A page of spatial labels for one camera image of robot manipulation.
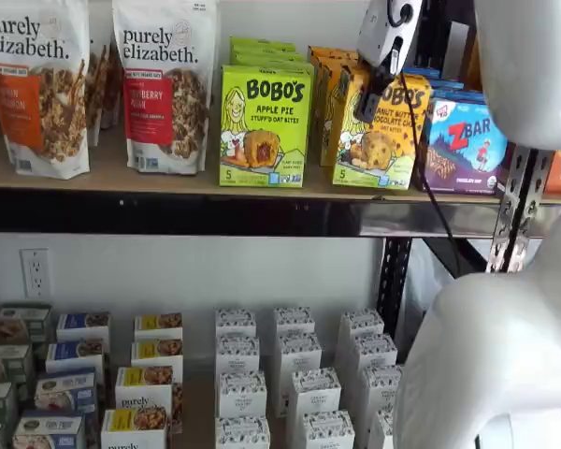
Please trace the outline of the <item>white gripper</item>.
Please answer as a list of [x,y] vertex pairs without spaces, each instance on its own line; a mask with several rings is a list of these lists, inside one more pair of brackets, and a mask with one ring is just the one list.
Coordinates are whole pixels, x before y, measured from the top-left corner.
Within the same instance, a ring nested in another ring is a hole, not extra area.
[[364,16],[356,49],[372,66],[355,117],[372,123],[384,91],[395,79],[389,70],[405,64],[417,27],[422,0],[372,0]]

